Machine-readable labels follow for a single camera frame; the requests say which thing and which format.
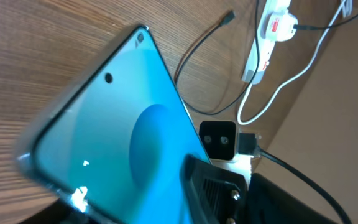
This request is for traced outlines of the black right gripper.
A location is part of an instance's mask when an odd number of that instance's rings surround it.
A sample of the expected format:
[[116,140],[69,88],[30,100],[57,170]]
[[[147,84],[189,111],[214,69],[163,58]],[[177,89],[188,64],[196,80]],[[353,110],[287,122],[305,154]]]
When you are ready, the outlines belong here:
[[247,192],[244,176],[192,155],[181,184],[193,223],[335,224],[260,174],[252,174]]

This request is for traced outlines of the blue screen smartphone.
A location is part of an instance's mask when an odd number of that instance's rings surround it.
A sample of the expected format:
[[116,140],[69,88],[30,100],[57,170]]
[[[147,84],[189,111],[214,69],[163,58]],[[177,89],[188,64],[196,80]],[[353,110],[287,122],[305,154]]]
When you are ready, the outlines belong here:
[[123,29],[30,122],[27,178],[97,223],[192,223],[185,159],[208,161],[149,28]]

